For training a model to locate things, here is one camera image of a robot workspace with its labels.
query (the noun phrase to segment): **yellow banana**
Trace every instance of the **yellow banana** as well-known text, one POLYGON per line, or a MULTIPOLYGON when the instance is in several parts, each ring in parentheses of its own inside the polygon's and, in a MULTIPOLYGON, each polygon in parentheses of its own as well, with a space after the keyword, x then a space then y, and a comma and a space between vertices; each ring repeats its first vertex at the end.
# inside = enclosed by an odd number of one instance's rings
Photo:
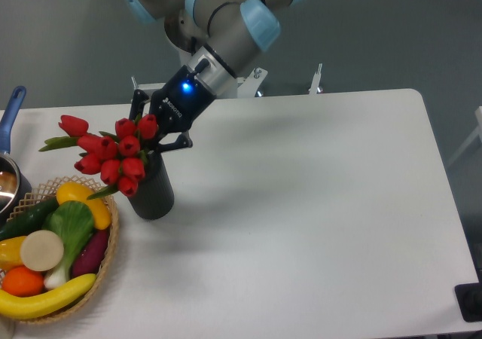
POLYGON ((96 274, 86 273, 54 290, 28 298, 18 298, 0 290, 0 314, 12 319, 34 319, 48 315, 88 292, 95 281, 96 274))

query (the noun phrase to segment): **lettuce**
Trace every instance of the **lettuce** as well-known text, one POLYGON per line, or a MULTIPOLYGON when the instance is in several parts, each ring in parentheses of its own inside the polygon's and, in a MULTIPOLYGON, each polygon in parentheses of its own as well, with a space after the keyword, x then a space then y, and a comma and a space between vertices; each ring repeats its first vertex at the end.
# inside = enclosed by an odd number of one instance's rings
POLYGON ((92 234, 92 212, 82 202, 67 201, 46 218, 43 228, 57 234, 64 245, 62 260, 44 279, 45 288, 51 290, 69 281, 70 267, 92 234))

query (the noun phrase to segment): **black vase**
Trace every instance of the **black vase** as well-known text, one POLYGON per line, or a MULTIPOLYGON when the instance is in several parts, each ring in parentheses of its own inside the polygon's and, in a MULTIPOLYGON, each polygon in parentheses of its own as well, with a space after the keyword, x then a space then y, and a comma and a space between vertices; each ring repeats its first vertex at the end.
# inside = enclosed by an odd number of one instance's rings
POLYGON ((149 154, 145 178, 129 201, 139 217, 155 220, 165 216, 174 205, 174 192, 160 154, 149 154))

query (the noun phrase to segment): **cooking pot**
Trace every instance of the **cooking pot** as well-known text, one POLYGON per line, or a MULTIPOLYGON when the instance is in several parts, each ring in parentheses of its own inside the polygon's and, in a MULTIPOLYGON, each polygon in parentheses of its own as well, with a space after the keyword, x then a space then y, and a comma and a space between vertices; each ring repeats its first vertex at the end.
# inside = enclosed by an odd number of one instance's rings
POLYGON ((25 87, 16 87, 0 121, 0 226, 32 186, 10 157, 11 131, 25 98, 25 87))

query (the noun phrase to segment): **yellow bell pepper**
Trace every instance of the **yellow bell pepper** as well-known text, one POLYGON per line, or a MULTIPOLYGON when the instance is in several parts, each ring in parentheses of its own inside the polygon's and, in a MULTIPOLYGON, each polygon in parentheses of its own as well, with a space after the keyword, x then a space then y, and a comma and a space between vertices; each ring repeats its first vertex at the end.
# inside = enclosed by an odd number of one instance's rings
POLYGON ((85 203, 92 212, 94 227, 97 230, 105 230, 111 224, 111 213, 108 211, 104 201, 100 198, 93 200, 87 199, 93 193, 93 190, 80 183, 66 182, 57 189, 56 198, 59 205, 67 201, 85 203))
POLYGON ((14 267, 23 265, 20 247, 25 238, 26 236, 20 236, 0 241, 0 269, 9 271, 14 267))

